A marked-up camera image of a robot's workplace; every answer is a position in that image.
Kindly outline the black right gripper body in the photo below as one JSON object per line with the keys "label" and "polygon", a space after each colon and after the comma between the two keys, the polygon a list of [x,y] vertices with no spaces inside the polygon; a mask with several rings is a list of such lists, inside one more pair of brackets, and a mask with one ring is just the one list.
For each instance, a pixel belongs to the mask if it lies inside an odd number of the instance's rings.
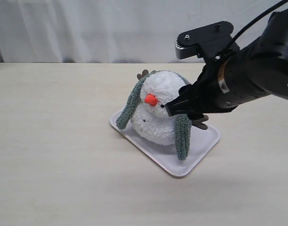
{"label": "black right gripper body", "polygon": [[229,63],[230,60],[218,60],[205,64],[197,80],[180,89],[178,99],[189,99],[193,103],[192,112],[187,114],[191,119],[197,120],[209,113],[229,113],[238,107],[238,92],[227,78],[233,71]]}

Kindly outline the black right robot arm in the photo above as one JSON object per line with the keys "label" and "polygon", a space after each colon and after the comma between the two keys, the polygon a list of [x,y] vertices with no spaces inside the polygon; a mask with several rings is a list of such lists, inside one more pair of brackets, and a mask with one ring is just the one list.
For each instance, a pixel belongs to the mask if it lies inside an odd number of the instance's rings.
{"label": "black right robot arm", "polygon": [[288,9],[272,6],[262,34],[244,48],[231,37],[233,26],[217,22],[179,34],[176,55],[197,56],[205,66],[193,84],[165,104],[169,116],[191,120],[206,113],[228,113],[239,105],[274,95],[288,100]]}

